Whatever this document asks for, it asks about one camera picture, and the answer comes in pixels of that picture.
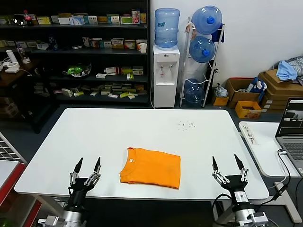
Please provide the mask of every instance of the bottle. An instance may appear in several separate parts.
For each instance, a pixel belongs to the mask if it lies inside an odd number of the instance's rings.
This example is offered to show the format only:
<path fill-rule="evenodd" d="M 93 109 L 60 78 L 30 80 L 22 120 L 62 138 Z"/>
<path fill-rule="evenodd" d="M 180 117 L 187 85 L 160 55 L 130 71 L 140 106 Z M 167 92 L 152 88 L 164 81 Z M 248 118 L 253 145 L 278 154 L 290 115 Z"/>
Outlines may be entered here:
<path fill-rule="evenodd" d="M 162 48 L 177 45 L 180 11 L 172 8 L 161 8 L 155 11 L 155 43 Z"/>
<path fill-rule="evenodd" d="M 198 33 L 209 35 L 217 31 L 222 23 L 222 13 L 216 6 L 198 9 L 191 19 Z"/>
<path fill-rule="evenodd" d="M 29 14 L 27 13 L 27 10 L 24 10 L 24 19 L 25 19 L 25 21 L 27 23 L 27 26 L 34 26 L 33 20 L 29 16 Z"/>
<path fill-rule="evenodd" d="M 28 64 L 28 63 L 30 63 L 30 59 L 29 59 L 29 57 L 28 57 L 27 54 L 25 53 L 25 50 L 24 50 L 22 47 L 20 47 L 20 46 L 18 45 L 17 51 L 18 51 L 18 53 L 20 54 L 20 57 L 21 57 L 21 60 L 22 60 L 22 63 L 23 63 L 23 64 Z"/>
<path fill-rule="evenodd" d="M 205 92 L 200 84 L 197 85 L 199 83 L 198 80 L 196 79 L 189 79 L 189 80 L 190 82 L 186 80 L 184 84 L 184 98 L 192 106 L 201 105 L 205 97 Z"/>
<path fill-rule="evenodd" d="M 190 42 L 189 53 L 192 58 L 199 63 L 210 61 L 216 52 L 216 46 L 213 41 L 197 36 Z"/>
<path fill-rule="evenodd" d="M 58 48 L 58 44 L 57 44 L 57 41 L 56 39 L 53 37 L 53 36 L 50 36 L 49 37 L 49 43 L 51 44 L 51 48 L 54 50 L 54 51 L 57 51 L 59 48 Z"/>

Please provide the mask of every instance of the red table edge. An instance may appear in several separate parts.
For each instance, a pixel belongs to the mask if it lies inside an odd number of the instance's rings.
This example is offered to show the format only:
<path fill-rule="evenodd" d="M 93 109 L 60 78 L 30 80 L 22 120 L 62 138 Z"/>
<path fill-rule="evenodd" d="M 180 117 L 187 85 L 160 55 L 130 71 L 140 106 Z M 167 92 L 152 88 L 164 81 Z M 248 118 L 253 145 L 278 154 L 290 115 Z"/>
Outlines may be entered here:
<path fill-rule="evenodd" d="M 32 210 L 30 211 L 27 220 L 25 221 L 25 224 L 23 225 L 23 227 L 31 227 L 39 210 L 41 207 L 41 202 L 39 202 L 38 200 L 35 201 Z"/>
<path fill-rule="evenodd" d="M 14 185 L 16 184 L 16 182 L 24 172 L 25 168 L 26 168 L 25 164 L 18 163 L 15 169 L 10 174 L 10 176 L 7 178 L 6 182 L 0 188 L 0 206 L 3 203 L 3 201 L 6 199 L 10 190 L 12 190 L 12 188 L 14 187 Z"/>

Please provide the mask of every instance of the orange box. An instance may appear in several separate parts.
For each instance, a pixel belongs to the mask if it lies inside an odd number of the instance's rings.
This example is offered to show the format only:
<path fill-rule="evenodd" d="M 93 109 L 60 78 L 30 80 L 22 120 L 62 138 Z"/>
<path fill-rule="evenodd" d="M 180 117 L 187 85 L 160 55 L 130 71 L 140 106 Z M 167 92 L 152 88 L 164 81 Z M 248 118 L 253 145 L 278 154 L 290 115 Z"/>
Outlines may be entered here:
<path fill-rule="evenodd" d="M 225 105 L 227 105 L 228 100 L 229 100 L 229 97 L 220 98 L 220 97 L 214 96 L 214 98 L 213 98 L 213 104 L 214 105 L 225 106 Z"/>
<path fill-rule="evenodd" d="M 257 102 L 238 101 L 235 111 L 239 118 L 258 119 L 262 109 Z"/>

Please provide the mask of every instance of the white table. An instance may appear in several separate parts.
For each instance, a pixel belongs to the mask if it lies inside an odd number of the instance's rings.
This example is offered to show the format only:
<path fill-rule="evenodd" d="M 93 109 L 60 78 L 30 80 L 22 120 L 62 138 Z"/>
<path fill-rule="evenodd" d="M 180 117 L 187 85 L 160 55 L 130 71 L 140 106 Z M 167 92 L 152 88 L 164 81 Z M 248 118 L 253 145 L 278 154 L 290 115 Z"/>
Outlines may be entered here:
<path fill-rule="evenodd" d="M 267 177 L 284 177 L 278 162 L 277 151 L 281 146 L 275 138 L 279 123 L 240 122 L 239 128 L 258 164 L 260 171 Z M 287 165 L 291 176 L 300 176 L 286 155 L 281 158 Z"/>
<path fill-rule="evenodd" d="M 120 183 L 127 148 L 181 156 L 179 190 Z M 101 178 L 88 198 L 211 201 L 222 189 L 212 177 L 212 155 L 224 175 L 239 173 L 234 154 L 248 173 L 249 199 L 268 190 L 230 115 L 225 110 L 66 109 L 15 186 L 19 193 L 68 197 L 69 173 L 83 157 L 88 177 L 101 157 Z"/>
<path fill-rule="evenodd" d="M 275 135 L 279 123 L 275 122 L 240 122 L 239 128 L 246 140 L 259 168 L 263 175 L 267 177 L 284 177 L 282 166 L 279 163 L 277 151 L 281 146 L 277 142 Z M 289 169 L 291 176 L 300 176 L 294 165 L 291 163 L 287 155 L 282 155 L 281 158 Z M 256 201 L 255 205 L 259 205 L 264 201 Z M 276 201 L 267 203 L 266 205 L 283 205 L 288 210 L 288 213 L 294 223 L 302 223 L 299 212 L 294 206 L 292 199 L 287 191 L 282 193 Z"/>

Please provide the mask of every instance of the blue water bottle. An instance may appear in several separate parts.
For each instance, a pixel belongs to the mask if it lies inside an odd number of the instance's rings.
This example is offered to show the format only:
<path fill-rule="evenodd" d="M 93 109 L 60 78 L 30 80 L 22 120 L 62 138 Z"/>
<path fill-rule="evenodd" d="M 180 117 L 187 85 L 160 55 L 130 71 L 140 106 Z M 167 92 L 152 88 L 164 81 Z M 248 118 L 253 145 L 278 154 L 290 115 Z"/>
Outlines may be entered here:
<path fill-rule="evenodd" d="M 205 92 L 201 87 L 201 85 L 197 85 L 199 83 L 198 80 L 196 79 L 188 79 L 188 80 L 186 80 L 184 84 L 184 98 L 190 105 L 199 106 L 204 100 Z"/>
<path fill-rule="evenodd" d="M 190 42 L 189 53 L 199 63 L 210 61 L 214 57 L 215 52 L 216 46 L 213 41 L 203 36 L 197 36 Z"/>
<path fill-rule="evenodd" d="M 180 11 L 173 8 L 161 8 L 155 11 L 155 43 L 163 48 L 177 45 Z"/>
<path fill-rule="evenodd" d="M 217 31 L 222 23 L 222 13 L 216 6 L 198 9 L 191 19 L 198 33 L 209 35 Z"/>

